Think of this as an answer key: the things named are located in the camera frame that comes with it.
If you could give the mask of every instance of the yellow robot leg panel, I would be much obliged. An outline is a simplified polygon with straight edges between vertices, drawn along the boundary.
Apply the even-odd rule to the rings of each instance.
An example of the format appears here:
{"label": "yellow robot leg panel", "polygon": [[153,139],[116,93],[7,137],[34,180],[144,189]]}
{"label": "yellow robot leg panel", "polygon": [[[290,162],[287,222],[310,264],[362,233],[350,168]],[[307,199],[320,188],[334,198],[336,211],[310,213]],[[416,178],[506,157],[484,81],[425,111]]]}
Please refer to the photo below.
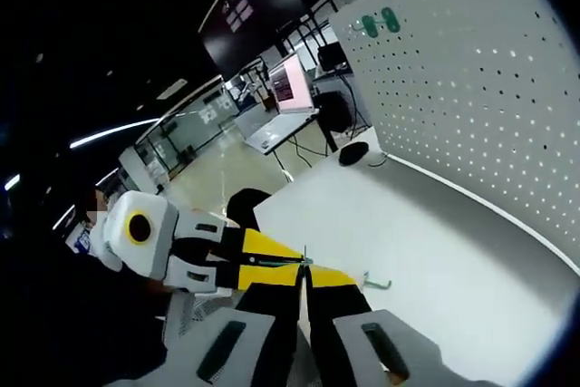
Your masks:
{"label": "yellow robot leg panel", "polygon": [[264,254],[268,256],[302,258],[302,254],[279,244],[274,239],[264,236],[251,228],[244,235],[244,253]]}
{"label": "yellow robot leg panel", "polygon": [[323,266],[310,265],[313,287],[335,287],[339,285],[356,285],[356,281],[344,272]]}
{"label": "yellow robot leg panel", "polygon": [[287,266],[241,266],[237,288],[247,290],[252,283],[265,285],[295,285],[299,264]]}

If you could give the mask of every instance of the black device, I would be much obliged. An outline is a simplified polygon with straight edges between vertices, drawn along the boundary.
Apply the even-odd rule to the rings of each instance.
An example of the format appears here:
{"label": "black device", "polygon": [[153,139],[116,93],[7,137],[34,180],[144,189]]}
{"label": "black device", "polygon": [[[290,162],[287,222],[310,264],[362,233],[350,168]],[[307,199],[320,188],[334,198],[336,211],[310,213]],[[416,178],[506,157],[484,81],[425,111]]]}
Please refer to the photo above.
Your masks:
{"label": "black device", "polygon": [[304,14],[302,0],[218,0],[199,33],[228,81],[280,40],[278,29]]}
{"label": "black device", "polygon": [[346,63],[346,54],[340,43],[331,43],[318,49],[318,62],[326,72],[335,69],[342,63]]}
{"label": "black device", "polygon": [[355,142],[349,144],[343,149],[341,149],[341,154],[338,157],[338,163],[342,167],[348,167],[354,165],[356,162],[361,160],[363,156],[368,153],[369,144],[366,142]]}

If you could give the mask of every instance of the person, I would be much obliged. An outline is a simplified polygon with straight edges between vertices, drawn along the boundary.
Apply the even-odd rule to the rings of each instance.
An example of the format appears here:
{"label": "person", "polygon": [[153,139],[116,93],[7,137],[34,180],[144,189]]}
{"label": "person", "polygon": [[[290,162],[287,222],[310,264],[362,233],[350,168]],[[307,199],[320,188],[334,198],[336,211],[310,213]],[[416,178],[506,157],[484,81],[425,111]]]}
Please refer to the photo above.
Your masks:
{"label": "person", "polygon": [[123,281],[128,291],[142,298],[145,313],[153,317],[163,316],[169,306],[170,293],[160,281],[140,276],[125,266],[116,256],[109,244],[102,238],[102,227],[108,212],[113,208],[117,197],[108,197],[100,188],[94,186],[78,190],[74,201],[74,213],[79,221],[90,231],[89,252],[97,257],[110,270],[120,273],[118,279]]}
{"label": "person", "polygon": [[109,269],[120,272],[122,260],[113,254],[102,238],[103,226],[113,205],[114,201],[110,201],[100,188],[88,187],[80,190],[74,202],[74,215],[90,231],[88,253],[99,258]]}
{"label": "person", "polygon": [[94,256],[74,254],[42,210],[27,204],[10,208],[0,223],[10,228],[0,243],[0,290],[11,307],[0,314],[10,350],[5,376],[22,384],[100,386],[162,365],[163,323],[147,289]]}

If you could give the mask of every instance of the white pegboard wall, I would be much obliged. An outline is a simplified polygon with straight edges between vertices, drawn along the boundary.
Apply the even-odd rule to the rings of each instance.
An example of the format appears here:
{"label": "white pegboard wall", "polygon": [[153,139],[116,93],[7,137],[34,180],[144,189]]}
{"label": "white pegboard wall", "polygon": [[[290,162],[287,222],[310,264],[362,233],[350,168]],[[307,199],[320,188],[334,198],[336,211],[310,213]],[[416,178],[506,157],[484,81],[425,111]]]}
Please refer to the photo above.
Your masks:
{"label": "white pegboard wall", "polygon": [[[386,6],[398,33],[357,30]],[[547,0],[359,0],[331,24],[386,152],[502,208],[580,266],[580,62]]]}

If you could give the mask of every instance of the white robot shell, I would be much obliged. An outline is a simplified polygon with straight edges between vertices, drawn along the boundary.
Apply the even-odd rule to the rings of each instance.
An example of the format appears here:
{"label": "white robot shell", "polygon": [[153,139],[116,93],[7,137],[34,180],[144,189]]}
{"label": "white robot shell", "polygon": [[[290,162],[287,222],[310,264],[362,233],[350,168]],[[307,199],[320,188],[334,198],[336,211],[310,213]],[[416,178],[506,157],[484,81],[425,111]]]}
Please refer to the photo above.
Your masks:
{"label": "white robot shell", "polygon": [[109,213],[103,237],[130,269],[163,280],[178,218],[178,209],[163,197],[125,192]]}

